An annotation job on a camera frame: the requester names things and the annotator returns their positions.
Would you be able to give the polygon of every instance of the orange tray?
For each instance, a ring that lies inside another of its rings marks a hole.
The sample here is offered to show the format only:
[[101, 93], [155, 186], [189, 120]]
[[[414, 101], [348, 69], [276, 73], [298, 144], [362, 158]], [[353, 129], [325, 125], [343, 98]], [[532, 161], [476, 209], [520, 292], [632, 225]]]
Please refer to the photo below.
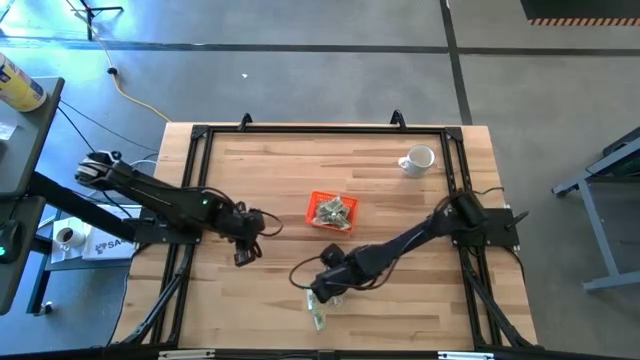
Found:
[[351, 227], [346, 229], [346, 230], [342, 230], [339, 229], [335, 226], [329, 226], [329, 225], [316, 225], [313, 223], [313, 218], [316, 217], [316, 208], [319, 202], [321, 201], [329, 201], [333, 198], [335, 198], [336, 196], [338, 196], [337, 194], [330, 194], [330, 193], [325, 193], [325, 192], [321, 192], [321, 191], [313, 191], [311, 193], [311, 199], [309, 199], [309, 208], [307, 208], [307, 216], [306, 216], [306, 222], [307, 224], [311, 225], [311, 226], [315, 226], [315, 227], [321, 227], [321, 228], [325, 228], [325, 229], [331, 229], [331, 230], [336, 230], [336, 231], [341, 231], [341, 232], [346, 232], [346, 233], [350, 233], [353, 231], [353, 229], [356, 227], [356, 215], [358, 215], [358, 199], [356, 198], [352, 198], [352, 197], [348, 197], [348, 196], [343, 196], [340, 195], [340, 199], [342, 200], [342, 203], [349, 208], [349, 214], [347, 215], [347, 221], [349, 221], [351, 223]]

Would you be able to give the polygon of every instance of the coffee mug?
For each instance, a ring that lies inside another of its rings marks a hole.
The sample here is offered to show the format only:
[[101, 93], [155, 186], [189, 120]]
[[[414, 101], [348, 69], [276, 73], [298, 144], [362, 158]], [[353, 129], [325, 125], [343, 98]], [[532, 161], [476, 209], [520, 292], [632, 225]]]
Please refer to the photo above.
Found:
[[72, 247], [80, 246], [84, 243], [85, 235], [82, 232], [82, 227], [75, 229], [72, 227], [66, 227], [58, 231], [55, 241], [60, 244], [60, 248], [63, 251], [69, 251]]
[[436, 160], [436, 154], [426, 145], [415, 145], [407, 156], [398, 159], [398, 165], [409, 176], [421, 176]]

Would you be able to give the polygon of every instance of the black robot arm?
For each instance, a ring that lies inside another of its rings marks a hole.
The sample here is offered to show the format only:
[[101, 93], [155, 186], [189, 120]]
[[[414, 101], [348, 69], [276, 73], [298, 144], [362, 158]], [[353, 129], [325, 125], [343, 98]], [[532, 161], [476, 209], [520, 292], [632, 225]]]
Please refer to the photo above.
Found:
[[[149, 209], [156, 218], [127, 219], [135, 228], [135, 242], [185, 243], [184, 238], [199, 241], [202, 230], [218, 233], [234, 243], [236, 266], [261, 257], [258, 235], [265, 229], [263, 213], [234, 203], [223, 192], [204, 187], [178, 188], [120, 160], [119, 152], [94, 152], [80, 163], [76, 180], [99, 191], [114, 190]], [[163, 236], [168, 229], [172, 236]]]
[[318, 301], [325, 303], [349, 288], [375, 289], [386, 281], [375, 285], [378, 277], [391, 267], [388, 278], [403, 254], [433, 238], [478, 229], [486, 221], [484, 208], [473, 193], [456, 194], [441, 201], [425, 221], [384, 244], [358, 247], [347, 255], [337, 245], [330, 245], [320, 255], [328, 269], [316, 275], [311, 290]]

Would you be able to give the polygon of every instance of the yellow can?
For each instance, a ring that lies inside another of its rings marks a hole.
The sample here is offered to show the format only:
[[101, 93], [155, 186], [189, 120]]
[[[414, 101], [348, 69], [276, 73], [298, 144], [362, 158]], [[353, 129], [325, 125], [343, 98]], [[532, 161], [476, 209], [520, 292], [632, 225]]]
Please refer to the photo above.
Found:
[[0, 99], [12, 108], [27, 112], [44, 104], [47, 93], [42, 86], [0, 53]]

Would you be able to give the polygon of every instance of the gray floor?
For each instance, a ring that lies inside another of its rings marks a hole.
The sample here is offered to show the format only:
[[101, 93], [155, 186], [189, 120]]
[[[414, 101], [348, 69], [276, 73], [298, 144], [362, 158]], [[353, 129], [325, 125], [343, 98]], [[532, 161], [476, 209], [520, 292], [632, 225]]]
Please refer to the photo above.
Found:
[[[119, 3], [124, 13], [97, 18], [105, 38], [446, 45], [437, 0]], [[516, 0], [450, 3], [460, 46], [640, 47], [640, 27], [529, 27]], [[53, 0], [16, 0], [0, 28], [11, 36], [85, 36], [80, 20]], [[164, 121], [116, 93], [102, 52], [1, 51], [32, 76], [63, 76], [63, 98], [87, 115], [144, 145], [159, 146]], [[250, 112], [256, 121], [383, 123], [400, 108], [410, 123], [460, 124], [448, 55], [114, 51], [112, 57], [125, 90], [175, 121], [239, 121]], [[640, 124], [637, 60], [461, 59], [473, 122], [490, 128], [506, 198], [516, 210], [531, 212], [519, 225], [521, 255], [539, 342], [550, 349], [640, 358], [640, 286], [582, 291], [581, 282], [605, 275], [605, 267], [579, 196], [557, 200], [549, 192]], [[68, 114], [95, 147], [119, 149], [129, 160], [150, 153]], [[86, 151], [57, 117], [39, 170], [81, 190], [72, 175]], [[30, 259], [14, 308], [0, 318], [0, 354], [105, 344], [119, 313], [126, 269], [54, 274], [46, 297], [57, 311], [33, 318], [24, 309], [38, 263], [37, 256]], [[25, 332], [35, 336], [27, 339]]]

